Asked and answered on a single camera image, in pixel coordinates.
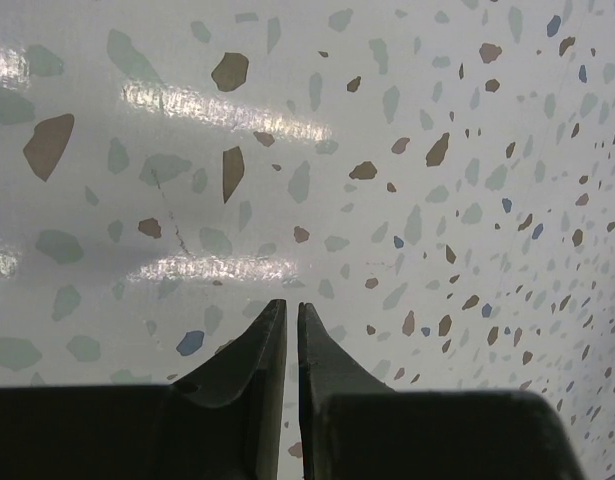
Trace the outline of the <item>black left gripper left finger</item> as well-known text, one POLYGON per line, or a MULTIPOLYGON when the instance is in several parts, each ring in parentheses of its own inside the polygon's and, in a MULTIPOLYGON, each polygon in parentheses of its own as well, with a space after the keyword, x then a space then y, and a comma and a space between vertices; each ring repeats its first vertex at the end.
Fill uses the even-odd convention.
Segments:
POLYGON ((171 384, 0 388, 0 479, 273 479, 286 304, 171 384))

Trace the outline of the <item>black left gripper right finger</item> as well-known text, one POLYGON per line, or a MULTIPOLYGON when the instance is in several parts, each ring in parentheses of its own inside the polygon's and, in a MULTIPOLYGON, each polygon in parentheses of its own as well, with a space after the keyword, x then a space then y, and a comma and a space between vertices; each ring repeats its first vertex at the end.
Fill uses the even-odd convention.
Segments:
POLYGON ((326 331, 297 317, 307 479, 582 479, 553 408, 519 390, 398 392, 326 331))

